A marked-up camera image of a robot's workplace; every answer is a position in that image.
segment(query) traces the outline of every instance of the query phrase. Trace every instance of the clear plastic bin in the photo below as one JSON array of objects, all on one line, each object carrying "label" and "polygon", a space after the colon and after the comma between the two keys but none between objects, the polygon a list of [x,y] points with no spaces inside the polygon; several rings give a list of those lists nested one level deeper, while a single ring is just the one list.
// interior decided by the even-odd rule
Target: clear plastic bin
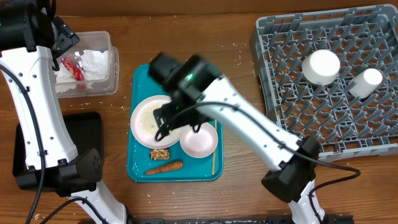
[{"label": "clear plastic bin", "polygon": [[[65,52],[59,59],[73,54],[74,52],[82,52],[83,50],[98,50],[104,52],[108,51],[108,71],[107,75],[103,79],[99,80],[86,80],[86,81],[74,81],[56,83],[55,86],[62,88],[67,86],[76,86],[75,88],[69,89],[62,93],[57,93],[58,98],[69,98],[79,96],[101,96],[115,94],[118,90],[119,83],[119,53],[116,47],[111,44],[111,38],[109,33],[106,31],[98,32],[80,32],[77,33],[80,38],[80,42]],[[82,90],[78,88],[78,85],[87,85],[91,88]]]}]

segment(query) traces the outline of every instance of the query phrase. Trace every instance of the white bowl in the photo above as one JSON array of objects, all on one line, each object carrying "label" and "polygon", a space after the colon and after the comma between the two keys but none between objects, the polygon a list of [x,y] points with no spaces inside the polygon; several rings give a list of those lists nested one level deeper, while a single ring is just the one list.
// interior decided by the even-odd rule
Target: white bowl
[{"label": "white bowl", "polygon": [[151,96],[140,102],[132,112],[130,129],[135,139],[150,149],[164,149],[174,145],[180,137],[180,129],[173,130],[161,141],[155,141],[155,134],[158,130],[154,117],[154,109],[170,103],[171,98],[164,95]]},{"label": "white bowl", "polygon": [[217,147],[218,135],[216,129],[209,123],[201,124],[198,133],[191,126],[185,126],[180,133],[182,150],[194,158],[209,156]]}]

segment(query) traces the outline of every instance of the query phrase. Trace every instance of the gray dish rack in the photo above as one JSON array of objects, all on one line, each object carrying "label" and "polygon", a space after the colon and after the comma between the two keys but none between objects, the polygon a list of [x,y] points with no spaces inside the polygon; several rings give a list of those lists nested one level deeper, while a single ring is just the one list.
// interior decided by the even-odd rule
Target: gray dish rack
[{"label": "gray dish rack", "polygon": [[[397,154],[397,15],[386,4],[259,18],[250,46],[267,117],[301,138],[315,136],[323,161]],[[304,58],[319,49],[341,62],[326,86],[301,72]],[[369,97],[355,98],[348,83],[367,68],[382,71],[383,82]]]}]

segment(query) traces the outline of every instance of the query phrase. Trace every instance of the blue tray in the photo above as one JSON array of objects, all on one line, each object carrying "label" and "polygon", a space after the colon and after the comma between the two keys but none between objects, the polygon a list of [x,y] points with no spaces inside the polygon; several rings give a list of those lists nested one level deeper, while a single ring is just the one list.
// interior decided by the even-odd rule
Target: blue tray
[{"label": "blue tray", "polygon": [[[144,99],[154,95],[168,95],[151,77],[148,76],[149,65],[141,65],[134,72],[132,83],[131,112]],[[213,155],[202,159],[188,156],[181,148],[179,142],[169,147],[171,158],[168,161],[153,161],[149,157],[150,149],[136,141],[130,130],[129,152],[127,155],[127,173],[138,182],[173,182],[173,181],[211,181],[216,180],[224,169],[224,143],[223,126],[217,124],[218,145],[216,148],[215,174],[211,174],[213,168]],[[177,171],[156,175],[144,175],[144,172],[169,163],[181,160],[184,167]]]}]

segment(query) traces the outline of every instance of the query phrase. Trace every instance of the wooden table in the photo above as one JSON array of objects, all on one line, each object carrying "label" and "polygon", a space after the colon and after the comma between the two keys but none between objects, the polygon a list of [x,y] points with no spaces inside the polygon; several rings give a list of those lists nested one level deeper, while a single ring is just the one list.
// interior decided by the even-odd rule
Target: wooden table
[{"label": "wooden table", "polygon": [[[290,213],[286,203],[261,185],[267,169],[228,130],[224,132],[224,172],[214,182],[140,184],[126,172],[132,75],[139,65],[148,63],[160,51],[182,62],[194,53],[201,54],[230,76],[238,91],[264,112],[249,49],[255,21],[261,16],[264,14],[65,18],[77,32],[108,31],[113,45],[119,49],[121,77],[115,95],[61,99],[60,104],[64,114],[101,114],[105,144],[103,179],[136,218],[236,218]],[[12,176],[18,118],[3,78],[0,102],[0,223],[22,223],[35,192],[19,190]],[[319,190],[318,198],[326,212],[354,215],[356,223],[398,222],[398,156],[362,157],[337,164],[361,169],[362,176]],[[317,167],[317,183],[344,175],[347,173]],[[39,223],[64,201],[55,193],[43,193],[35,212],[40,214],[39,219],[32,223]],[[73,204],[56,215],[52,223],[76,223],[87,218]]]}]

